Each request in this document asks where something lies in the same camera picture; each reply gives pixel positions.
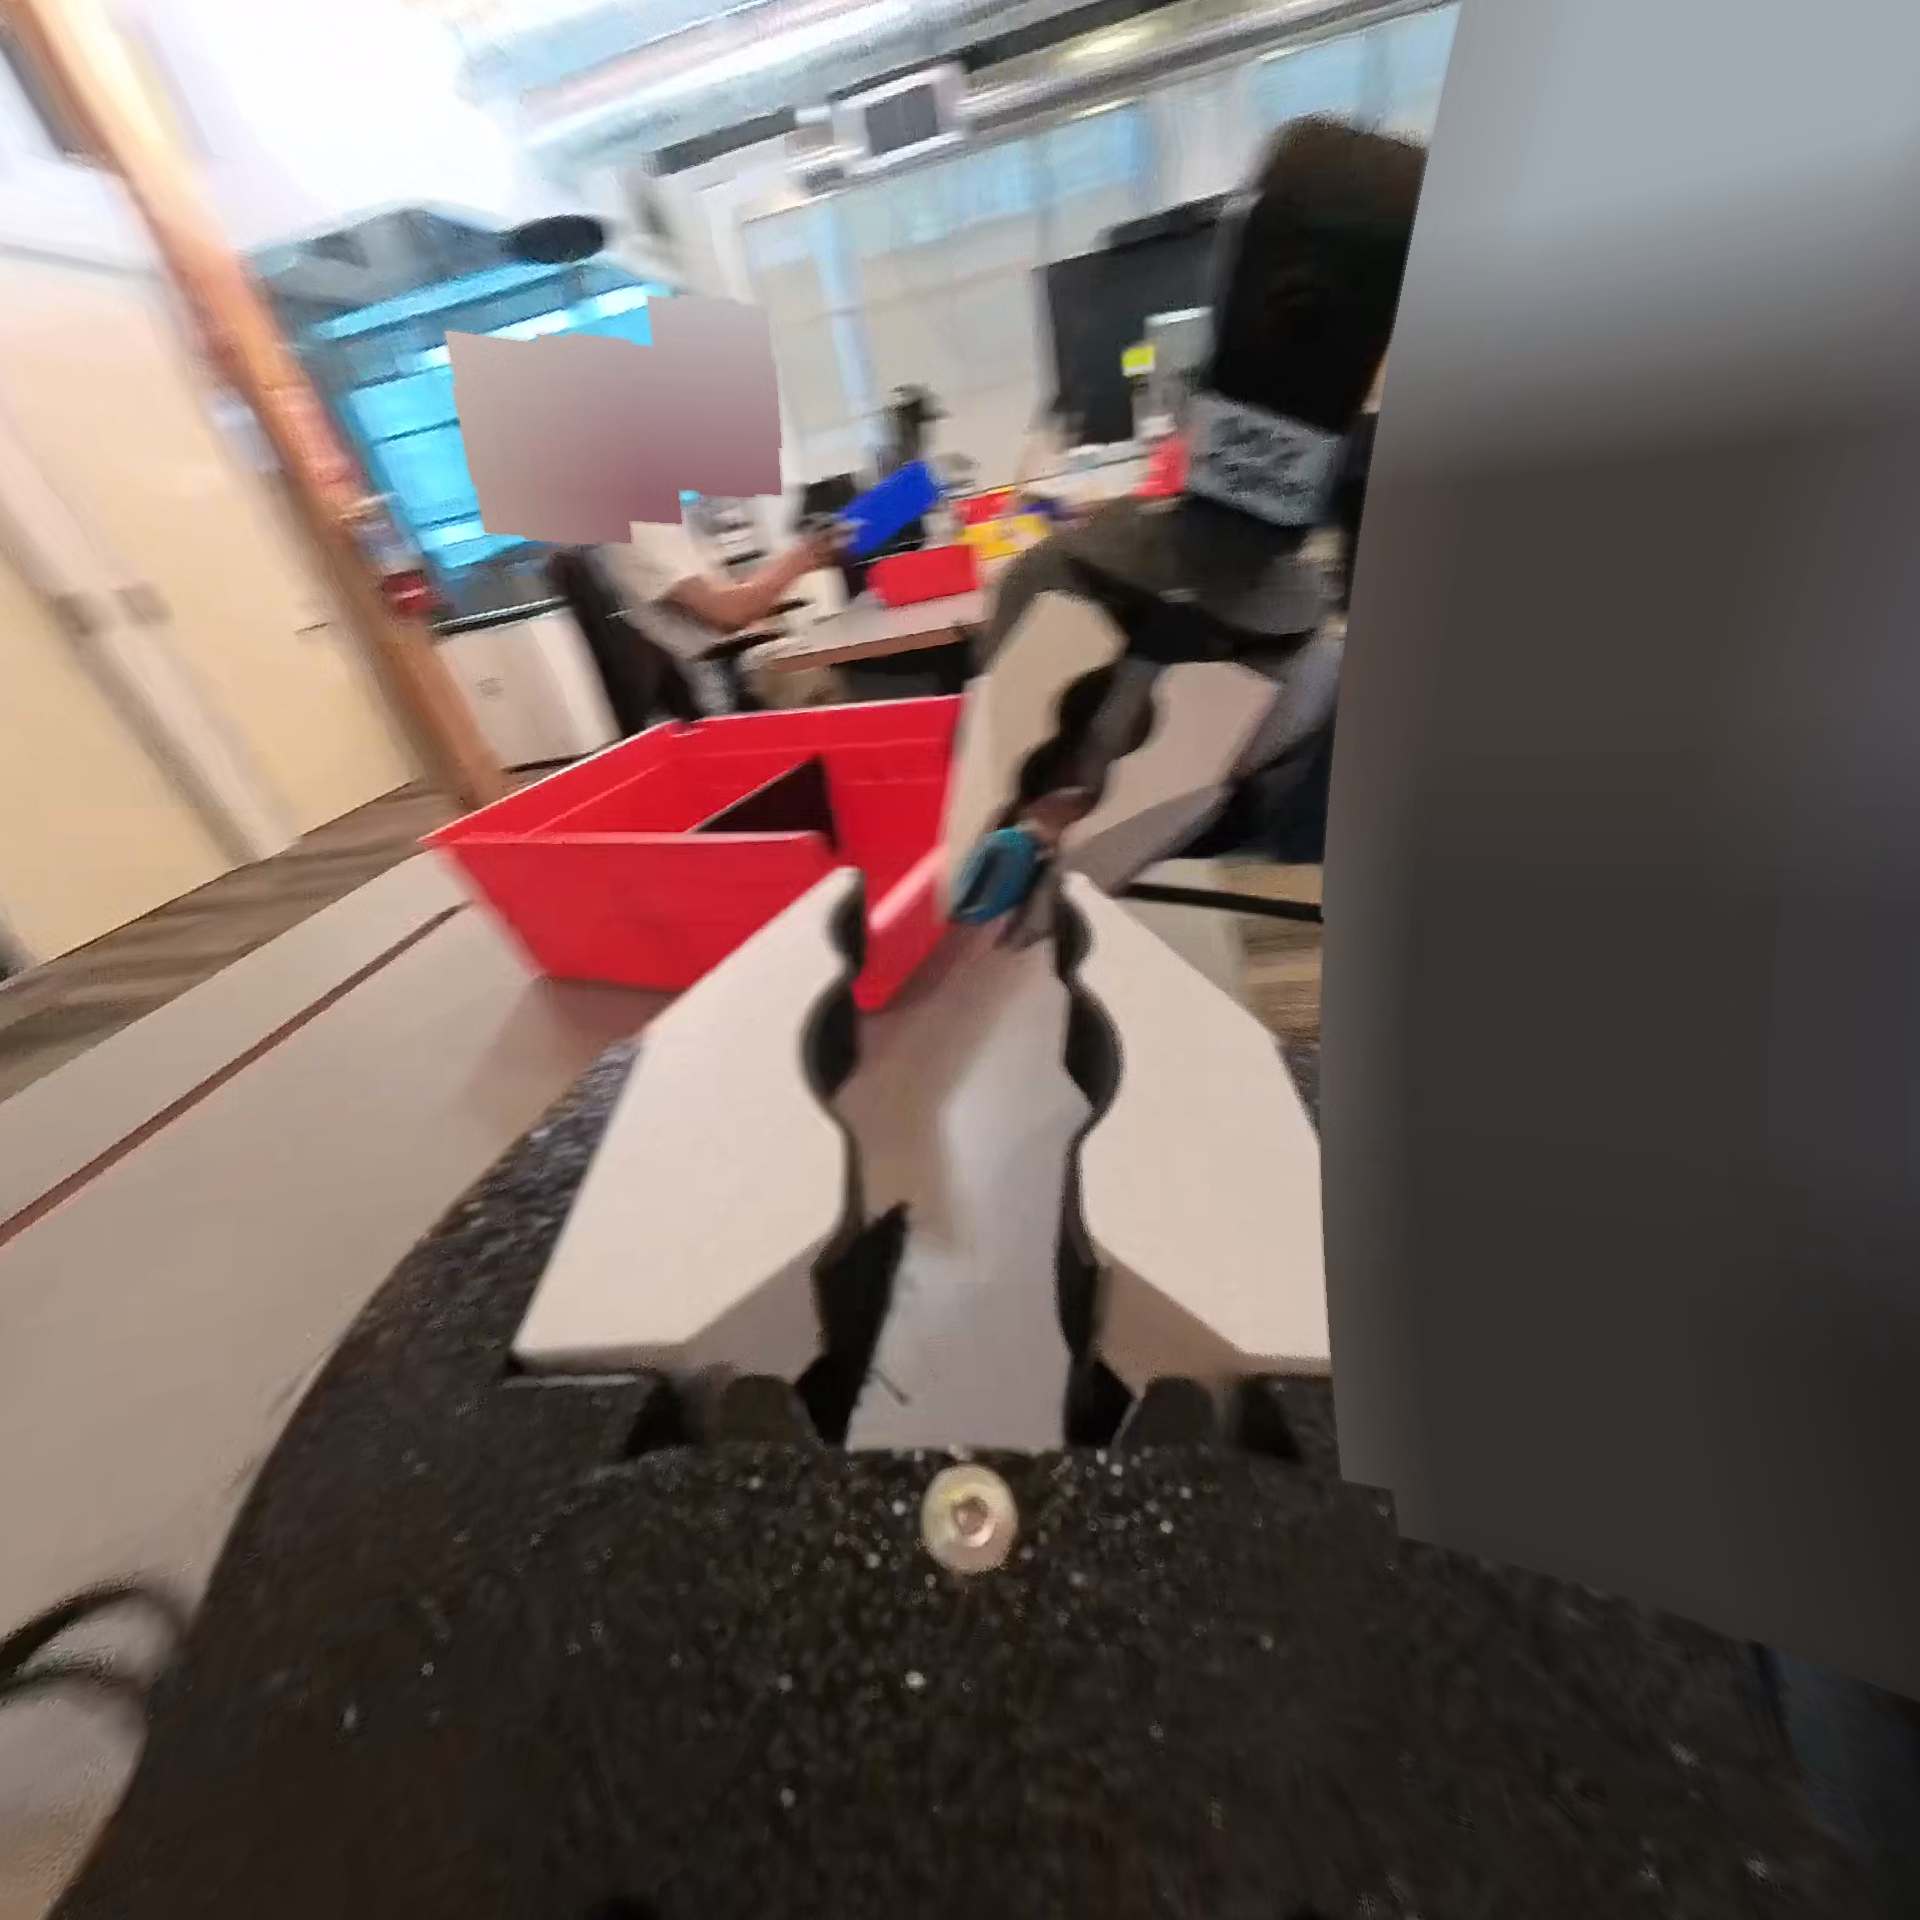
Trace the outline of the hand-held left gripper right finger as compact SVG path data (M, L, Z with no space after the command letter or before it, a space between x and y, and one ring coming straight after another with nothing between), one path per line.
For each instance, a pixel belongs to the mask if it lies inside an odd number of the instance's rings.
M1330 1379L1322 1150L1279 1038L1089 876L1059 931L1093 1359L1120 1381Z

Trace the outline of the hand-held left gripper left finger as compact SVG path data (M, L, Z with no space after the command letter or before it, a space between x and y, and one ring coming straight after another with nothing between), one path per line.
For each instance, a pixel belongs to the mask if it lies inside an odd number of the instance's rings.
M535 1381L801 1386L821 1273L865 1224L841 1097L860 1062L866 886L833 868L662 1013L513 1336Z

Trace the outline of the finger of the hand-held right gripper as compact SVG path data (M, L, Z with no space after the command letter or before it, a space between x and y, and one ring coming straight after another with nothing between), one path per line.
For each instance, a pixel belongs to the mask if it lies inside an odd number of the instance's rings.
M1181 856L1223 810L1279 700L1277 681L1236 662L1167 669L1140 745L1110 762L1093 808L1064 831L1062 872L1120 890Z
M963 875L983 842L1020 810L1022 779L1062 731L1068 694L1127 651L1096 602L1046 591L967 686L942 806L942 908L963 918Z

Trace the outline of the small red plastic bin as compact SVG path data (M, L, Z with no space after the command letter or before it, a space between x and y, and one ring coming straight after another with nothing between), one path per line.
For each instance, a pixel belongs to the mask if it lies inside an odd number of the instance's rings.
M866 569L866 595L888 610L967 599L980 586L980 558L967 540L888 553Z

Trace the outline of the pale work table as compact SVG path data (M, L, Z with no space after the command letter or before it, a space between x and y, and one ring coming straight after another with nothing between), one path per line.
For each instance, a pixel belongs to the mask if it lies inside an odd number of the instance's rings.
M797 674L942 651L980 629L992 602L994 595L986 589L905 607L863 596L797 634L758 640L745 653L742 664L754 674Z

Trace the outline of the black monitor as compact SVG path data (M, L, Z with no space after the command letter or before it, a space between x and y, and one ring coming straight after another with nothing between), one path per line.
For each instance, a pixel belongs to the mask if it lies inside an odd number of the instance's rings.
M1073 446L1137 435L1131 355L1170 346L1178 374L1196 373L1212 337L1218 224L1134 238L1037 270L1051 373L1042 397Z

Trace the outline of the blue plastic bin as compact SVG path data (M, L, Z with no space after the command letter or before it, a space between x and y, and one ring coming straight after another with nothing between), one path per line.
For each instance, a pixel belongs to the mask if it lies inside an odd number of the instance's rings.
M923 526L944 498L939 468L925 459L902 465L833 513L836 558L865 565L902 534Z

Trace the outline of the large red plastic bin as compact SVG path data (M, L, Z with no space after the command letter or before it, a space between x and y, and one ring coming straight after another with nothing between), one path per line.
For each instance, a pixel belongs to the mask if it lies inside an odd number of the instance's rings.
M934 954L963 699L660 723L425 839L558 983L682 992L821 881L865 882L856 1005Z

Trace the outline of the black office chair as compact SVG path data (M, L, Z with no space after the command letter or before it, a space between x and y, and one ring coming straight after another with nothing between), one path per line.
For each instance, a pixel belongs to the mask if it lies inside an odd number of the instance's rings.
M754 710L738 671L745 645L672 602L644 602L598 546L558 546L544 572L580 630L619 739Z

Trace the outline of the white low cabinet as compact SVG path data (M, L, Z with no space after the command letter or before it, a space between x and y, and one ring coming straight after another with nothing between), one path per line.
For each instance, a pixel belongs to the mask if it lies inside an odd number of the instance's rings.
M438 659L499 762L552 769L622 739L598 662L561 600L453 620Z

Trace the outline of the black framed window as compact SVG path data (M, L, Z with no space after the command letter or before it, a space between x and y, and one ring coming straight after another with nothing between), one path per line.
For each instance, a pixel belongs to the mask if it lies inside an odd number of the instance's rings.
M505 231L405 207L252 252L301 364L373 493L421 557L451 633L558 604L551 546L484 528L455 399L448 337L652 341L677 288L614 257L533 262Z

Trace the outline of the white double door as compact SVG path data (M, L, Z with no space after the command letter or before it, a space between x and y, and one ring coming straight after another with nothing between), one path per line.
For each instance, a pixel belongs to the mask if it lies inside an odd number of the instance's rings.
M4 946L49 963L417 780L152 273L4 246Z

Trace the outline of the wooden post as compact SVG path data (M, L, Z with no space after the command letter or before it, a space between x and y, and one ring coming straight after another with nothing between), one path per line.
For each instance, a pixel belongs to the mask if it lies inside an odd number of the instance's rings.
M261 279L233 246L196 165L168 130L107 4L6 3L4 28L122 185L219 384L252 415L277 493L307 558L343 613L419 767L467 806L507 794L507 777L419 614L398 613L373 558L365 468L324 408Z

